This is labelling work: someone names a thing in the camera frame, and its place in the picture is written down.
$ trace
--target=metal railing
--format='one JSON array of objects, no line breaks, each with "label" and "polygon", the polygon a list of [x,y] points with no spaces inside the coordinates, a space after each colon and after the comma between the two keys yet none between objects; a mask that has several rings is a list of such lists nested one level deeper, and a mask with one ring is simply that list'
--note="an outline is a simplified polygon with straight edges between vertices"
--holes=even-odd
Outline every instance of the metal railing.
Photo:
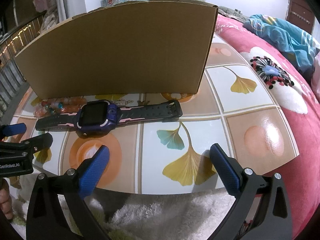
[{"label": "metal railing", "polygon": [[44,14],[28,19],[0,40],[0,120],[21,85],[26,82],[14,57],[40,35]]}]

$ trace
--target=teal blanket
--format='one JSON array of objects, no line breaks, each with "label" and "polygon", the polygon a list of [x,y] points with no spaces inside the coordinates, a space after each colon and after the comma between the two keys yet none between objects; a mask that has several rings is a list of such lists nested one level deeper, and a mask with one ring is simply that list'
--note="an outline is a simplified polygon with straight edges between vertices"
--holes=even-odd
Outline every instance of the teal blanket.
[{"label": "teal blanket", "polygon": [[310,83],[319,43],[309,33],[285,20],[261,14],[250,16],[243,26],[277,48]]}]

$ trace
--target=white fluffy rug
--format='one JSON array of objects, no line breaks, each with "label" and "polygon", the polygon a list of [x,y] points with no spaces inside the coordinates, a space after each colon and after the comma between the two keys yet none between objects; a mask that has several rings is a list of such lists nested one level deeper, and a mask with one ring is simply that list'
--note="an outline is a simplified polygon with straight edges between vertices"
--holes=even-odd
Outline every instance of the white fluffy rug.
[{"label": "white fluffy rug", "polygon": [[[21,176],[21,189],[10,186],[16,215],[12,225],[24,239],[28,201],[39,173],[35,170],[33,174]],[[64,197],[59,199],[71,229],[79,233]],[[85,202],[102,227],[111,231],[109,235],[114,240],[205,240],[234,200],[224,188],[182,195],[139,195],[97,189]]]}]

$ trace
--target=table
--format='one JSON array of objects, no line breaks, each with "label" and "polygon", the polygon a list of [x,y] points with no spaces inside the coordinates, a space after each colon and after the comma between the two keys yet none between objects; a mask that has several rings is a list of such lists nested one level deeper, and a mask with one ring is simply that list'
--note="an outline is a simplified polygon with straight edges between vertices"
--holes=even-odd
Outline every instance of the table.
[{"label": "table", "polygon": [[[110,161],[97,187],[140,194],[182,194],[223,187],[209,156],[219,143],[227,155],[257,174],[269,172],[299,155],[292,131],[265,84],[251,66],[219,36],[214,35],[199,92],[192,94],[114,94],[85,96],[126,106],[180,101],[178,122],[137,123],[118,127],[102,137],[80,138],[75,131],[49,132],[49,151],[36,154],[34,165],[57,175],[77,168],[102,145]],[[36,103],[31,88],[19,104],[11,124],[24,122],[21,141],[35,130]]]}]

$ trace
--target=silver screw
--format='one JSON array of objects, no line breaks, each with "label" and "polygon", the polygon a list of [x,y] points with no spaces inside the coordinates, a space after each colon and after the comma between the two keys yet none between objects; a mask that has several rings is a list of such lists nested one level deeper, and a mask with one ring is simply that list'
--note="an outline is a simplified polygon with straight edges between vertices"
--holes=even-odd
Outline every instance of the silver screw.
[{"label": "silver screw", "polygon": [[67,174],[68,174],[69,176],[75,174],[75,172],[76,172],[75,169],[69,169],[69,170],[67,170]]},{"label": "silver screw", "polygon": [[38,175],[38,179],[43,179],[43,178],[44,178],[44,176],[45,176],[45,174],[44,174],[44,173],[40,173],[40,174]]},{"label": "silver screw", "polygon": [[275,173],[275,177],[276,177],[276,179],[281,179],[281,174]]},{"label": "silver screw", "polygon": [[252,175],[252,173],[253,173],[253,171],[251,169],[249,169],[249,168],[246,168],[244,170],[244,172],[245,172],[245,174],[248,174],[248,175]]}]

